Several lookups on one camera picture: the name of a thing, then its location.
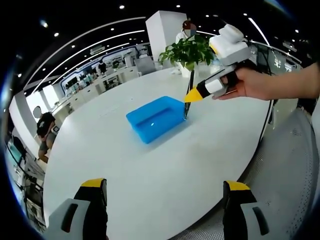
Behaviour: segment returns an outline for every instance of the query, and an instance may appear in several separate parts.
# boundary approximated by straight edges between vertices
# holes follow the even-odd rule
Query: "white round table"
[[[223,181],[239,179],[256,150],[270,102],[208,97],[191,104],[187,121],[144,144],[126,114],[162,96],[183,101],[189,80],[171,71],[117,86],[65,119],[46,168],[47,225],[83,182],[106,178],[109,238],[166,240],[222,199]]]

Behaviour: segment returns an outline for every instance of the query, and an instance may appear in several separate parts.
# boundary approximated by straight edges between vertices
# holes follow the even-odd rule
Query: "hand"
[[[40,138],[40,140],[41,140],[42,142],[45,142],[45,141],[47,140],[47,136],[48,136],[48,135],[45,135],[44,137],[39,136],[39,138]]]
[[[240,68],[235,71],[235,73],[239,82],[235,87],[230,89],[233,92],[220,97],[213,96],[213,99],[227,100],[237,97],[250,97],[261,100],[270,100],[269,85],[272,79],[270,79],[269,75],[248,68]],[[222,77],[221,80],[224,84],[228,83],[227,77]]]

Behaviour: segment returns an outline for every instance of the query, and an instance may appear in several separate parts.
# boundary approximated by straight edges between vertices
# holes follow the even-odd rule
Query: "window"
[[[53,109],[55,107],[55,103],[59,101],[59,98],[56,94],[54,86],[48,85],[48,86],[44,87],[43,93],[45,95],[46,100],[48,101],[50,108]]]
[[[278,58],[274,59],[274,65],[280,69],[281,68],[281,60],[279,60]]]
[[[40,92],[36,91],[35,93],[29,95],[26,97],[26,102],[28,103],[28,106],[30,108],[31,113],[34,112],[34,109],[36,106],[39,106],[41,108],[41,112],[47,113],[48,109],[45,105],[44,100],[42,99]]]

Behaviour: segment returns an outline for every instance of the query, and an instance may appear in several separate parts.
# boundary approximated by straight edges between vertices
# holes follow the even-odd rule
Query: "black ceiling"
[[[209,33],[215,33],[215,30],[217,31],[224,26],[225,21],[239,28],[244,35],[248,35],[248,39],[264,43],[265,41],[260,33],[248,20],[248,17],[251,17],[260,26],[272,46],[286,51],[287,49],[282,45],[283,41],[292,43],[293,39],[295,40],[293,44],[298,49],[293,55],[304,59],[306,57],[306,46],[304,46],[305,42],[300,40],[306,39],[305,33],[294,18],[290,19],[288,17],[290,13],[295,11],[290,8],[291,12],[287,11],[288,14],[284,14],[283,11],[279,10],[279,5],[275,4],[275,0],[269,0],[269,2],[272,4],[262,0],[225,0],[211,3],[186,0],[166,2],[122,0],[64,2],[63,4],[49,1],[34,6],[20,4],[15,6],[12,25],[8,24],[6,26],[8,28],[7,35],[10,36],[9,41],[12,40],[10,43],[14,44],[13,50],[16,50],[14,55],[18,54],[22,57],[22,59],[15,58],[14,83],[19,90],[22,89],[45,59],[78,35],[119,20],[136,17],[146,17],[148,19],[158,10],[186,13],[197,26],[201,26],[198,30]],[[124,9],[119,9],[120,5],[124,5]],[[103,39],[127,32],[145,30],[145,32],[110,39],[103,42],[102,45],[109,45],[111,48],[124,43],[136,45],[141,41],[148,42],[146,19],[115,23],[75,40],[51,58],[42,67],[45,68],[45,71],[42,71],[41,68],[30,82],[44,78],[66,58]],[[40,24],[41,20],[47,22],[47,28]],[[59,33],[59,36],[54,37],[54,33]],[[85,55],[89,57],[89,50],[81,52],[64,63],[51,76],[61,75],[66,71],[65,68],[69,69],[83,61]]]

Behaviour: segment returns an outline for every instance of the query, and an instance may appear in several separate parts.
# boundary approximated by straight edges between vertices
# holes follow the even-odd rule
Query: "blue tray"
[[[184,121],[185,104],[163,96],[126,115],[141,140],[148,144]]]

